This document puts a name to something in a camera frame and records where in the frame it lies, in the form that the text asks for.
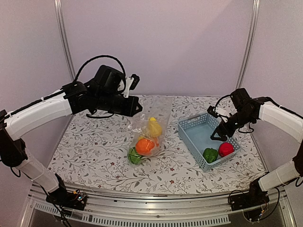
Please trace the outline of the green toy pepper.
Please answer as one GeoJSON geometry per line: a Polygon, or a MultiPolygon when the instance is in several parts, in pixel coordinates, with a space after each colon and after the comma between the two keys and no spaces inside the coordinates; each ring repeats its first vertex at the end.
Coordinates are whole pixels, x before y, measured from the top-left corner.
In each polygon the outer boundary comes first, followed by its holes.
{"type": "Polygon", "coordinates": [[[203,152],[203,157],[207,163],[212,163],[217,160],[218,151],[213,148],[206,148],[203,152]]]}

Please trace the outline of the clear zip top bag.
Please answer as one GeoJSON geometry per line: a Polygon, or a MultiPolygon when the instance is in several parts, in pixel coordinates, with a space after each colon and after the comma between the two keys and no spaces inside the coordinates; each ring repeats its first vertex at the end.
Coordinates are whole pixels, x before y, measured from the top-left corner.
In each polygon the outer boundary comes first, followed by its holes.
{"type": "Polygon", "coordinates": [[[142,96],[139,104],[143,110],[133,117],[128,126],[134,138],[127,151],[127,159],[133,166],[159,154],[169,123],[173,97],[142,96]]]}

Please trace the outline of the yellow toy pear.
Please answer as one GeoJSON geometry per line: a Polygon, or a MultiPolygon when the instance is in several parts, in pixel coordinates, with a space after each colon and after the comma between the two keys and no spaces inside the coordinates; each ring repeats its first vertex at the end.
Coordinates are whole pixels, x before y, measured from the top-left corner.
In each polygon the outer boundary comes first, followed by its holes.
{"type": "Polygon", "coordinates": [[[148,121],[148,130],[151,137],[158,137],[162,134],[162,127],[154,117],[151,117],[148,121]]]}

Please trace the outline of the green orange toy mango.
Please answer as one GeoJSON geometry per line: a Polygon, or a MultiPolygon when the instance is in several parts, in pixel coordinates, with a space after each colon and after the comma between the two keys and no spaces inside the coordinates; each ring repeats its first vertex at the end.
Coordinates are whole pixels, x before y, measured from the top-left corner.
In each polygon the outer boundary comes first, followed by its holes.
{"type": "Polygon", "coordinates": [[[153,152],[159,151],[160,149],[160,139],[159,137],[153,137],[153,142],[155,144],[154,148],[153,148],[153,152]]]}

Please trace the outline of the orange toy fruit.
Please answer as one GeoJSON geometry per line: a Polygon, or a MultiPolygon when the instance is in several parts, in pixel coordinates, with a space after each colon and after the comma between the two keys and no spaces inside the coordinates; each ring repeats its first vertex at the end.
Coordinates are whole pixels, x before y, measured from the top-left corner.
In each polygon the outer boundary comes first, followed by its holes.
{"type": "Polygon", "coordinates": [[[135,149],[137,153],[143,156],[150,155],[154,148],[155,148],[155,142],[145,138],[138,140],[138,142],[135,145],[135,149]]]}

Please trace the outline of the green toy watermelon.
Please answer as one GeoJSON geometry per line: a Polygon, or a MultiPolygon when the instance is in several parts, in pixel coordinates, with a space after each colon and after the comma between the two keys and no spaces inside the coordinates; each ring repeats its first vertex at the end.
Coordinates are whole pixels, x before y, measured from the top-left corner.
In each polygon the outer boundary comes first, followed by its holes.
{"type": "Polygon", "coordinates": [[[131,147],[128,150],[127,158],[131,164],[139,165],[146,159],[146,156],[140,155],[135,147],[131,147]]]}

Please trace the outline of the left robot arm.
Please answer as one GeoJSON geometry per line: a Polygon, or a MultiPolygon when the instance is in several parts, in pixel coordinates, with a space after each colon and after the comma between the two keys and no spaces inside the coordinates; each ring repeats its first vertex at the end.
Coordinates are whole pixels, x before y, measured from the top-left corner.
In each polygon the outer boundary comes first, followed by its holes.
{"type": "Polygon", "coordinates": [[[88,110],[132,117],[142,111],[139,98],[131,96],[140,78],[102,65],[90,81],[74,81],[54,93],[42,97],[20,109],[0,113],[0,159],[40,184],[60,205],[70,202],[70,194],[59,177],[46,169],[27,152],[22,136],[55,119],[88,110]]]}

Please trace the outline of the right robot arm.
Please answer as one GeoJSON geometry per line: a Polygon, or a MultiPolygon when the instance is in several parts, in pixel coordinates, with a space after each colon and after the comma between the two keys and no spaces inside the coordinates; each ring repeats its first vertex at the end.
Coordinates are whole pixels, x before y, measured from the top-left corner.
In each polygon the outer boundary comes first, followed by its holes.
{"type": "MultiPolygon", "coordinates": [[[[268,122],[292,136],[297,142],[303,142],[303,118],[297,113],[278,105],[272,98],[262,96],[251,98],[245,88],[238,88],[228,95],[236,109],[235,114],[228,114],[217,105],[209,106],[207,112],[222,121],[211,135],[212,140],[226,141],[236,130],[246,124],[255,124],[257,120],[268,122]]],[[[263,192],[288,184],[303,175],[303,148],[292,160],[276,170],[250,183],[250,192],[245,195],[248,206],[255,206],[263,199],[263,192]]]]}

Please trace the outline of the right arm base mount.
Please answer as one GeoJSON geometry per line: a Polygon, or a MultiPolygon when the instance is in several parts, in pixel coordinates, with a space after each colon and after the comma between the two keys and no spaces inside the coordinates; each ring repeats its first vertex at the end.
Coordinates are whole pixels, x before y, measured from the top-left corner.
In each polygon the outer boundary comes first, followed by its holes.
{"type": "Polygon", "coordinates": [[[244,212],[244,217],[248,221],[254,222],[260,221],[263,217],[269,203],[269,197],[267,192],[261,190],[258,183],[251,183],[248,192],[241,192],[240,190],[232,191],[228,197],[228,203],[232,211],[265,205],[265,208],[259,207],[256,210],[244,212]]]}

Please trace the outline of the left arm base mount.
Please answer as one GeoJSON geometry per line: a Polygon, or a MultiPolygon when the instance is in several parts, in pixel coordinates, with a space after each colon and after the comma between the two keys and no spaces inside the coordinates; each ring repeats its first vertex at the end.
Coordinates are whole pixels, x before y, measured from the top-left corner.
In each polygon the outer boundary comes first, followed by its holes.
{"type": "Polygon", "coordinates": [[[62,178],[58,174],[55,174],[55,176],[59,182],[59,188],[54,192],[49,192],[46,201],[61,207],[84,210],[87,203],[87,194],[79,189],[68,192],[62,178]]]}

